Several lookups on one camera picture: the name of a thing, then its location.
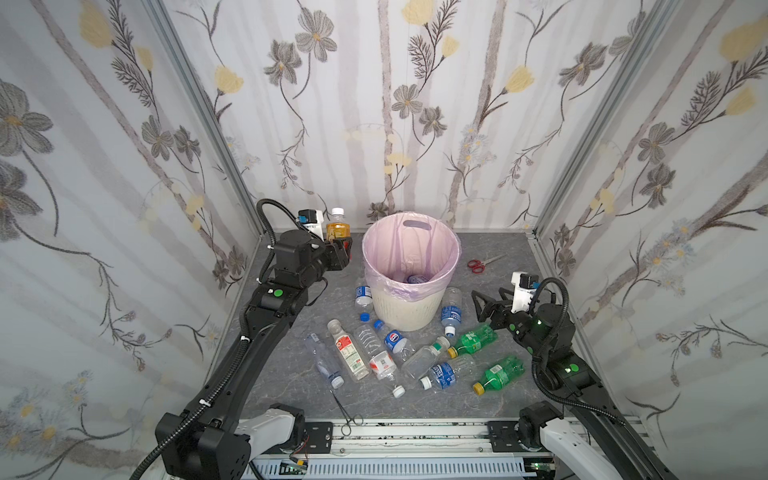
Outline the orange tea bottle white cap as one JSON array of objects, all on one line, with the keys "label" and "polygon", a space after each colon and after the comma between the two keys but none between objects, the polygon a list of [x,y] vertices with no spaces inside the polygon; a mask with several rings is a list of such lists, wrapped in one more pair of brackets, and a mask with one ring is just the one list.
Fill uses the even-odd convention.
[{"label": "orange tea bottle white cap", "polygon": [[329,221],[326,225],[326,238],[335,240],[351,236],[351,227],[346,220],[345,210],[342,207],[334,207],[330,211]]}]

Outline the clear bottle blue label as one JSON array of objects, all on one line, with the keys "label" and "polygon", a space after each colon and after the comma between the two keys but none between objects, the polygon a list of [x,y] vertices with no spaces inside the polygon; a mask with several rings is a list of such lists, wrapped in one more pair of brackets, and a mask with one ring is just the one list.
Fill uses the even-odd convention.
[{"label": "clear bottle blue label", "polygon": [[428,282],[429,279],[424,275],[410,275],[407,277],[406,282],[408,284],[422,284]]}]

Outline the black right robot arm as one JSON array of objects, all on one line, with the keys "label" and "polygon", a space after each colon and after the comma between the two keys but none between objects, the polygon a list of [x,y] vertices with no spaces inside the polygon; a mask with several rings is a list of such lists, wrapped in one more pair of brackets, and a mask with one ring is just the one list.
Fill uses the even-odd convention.
[{"label": "black right robot arm", "polygon": [[674,473],[616,407],[595,370],[572,345],[565,283],[522,276],[493,298],[477,290],[477,319],[512,335],[531,356],[530,374],[542,402],[522,409],[519,443],[552,453],[578,479],[672,479]]}]

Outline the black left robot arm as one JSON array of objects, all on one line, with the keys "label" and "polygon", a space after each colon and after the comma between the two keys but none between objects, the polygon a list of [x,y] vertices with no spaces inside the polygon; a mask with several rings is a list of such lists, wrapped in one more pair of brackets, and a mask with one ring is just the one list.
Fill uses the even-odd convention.
[{"label": "black left robot arm", "polygon": [[237,428],[247,398],[269,356],[287,335],[301,310],[312,305],[310,287],[328,271],[349,265],[353,240],[324,240],[300,222],[275,233],[265,206],[289,210],[272,199],[256,204],[256,215],[269,238],[268,256],[259,285],[240,316],[239,339],[180,414],[165,414],[155,428],[156,447],[139,463],[132,478],[141,478],[156,461],[181,479],[239,479],[250,461],[262,453],[257,441],[271,449],[293,439],[301,415],[277,408],[265,421],[276,433],[240,433]]}]

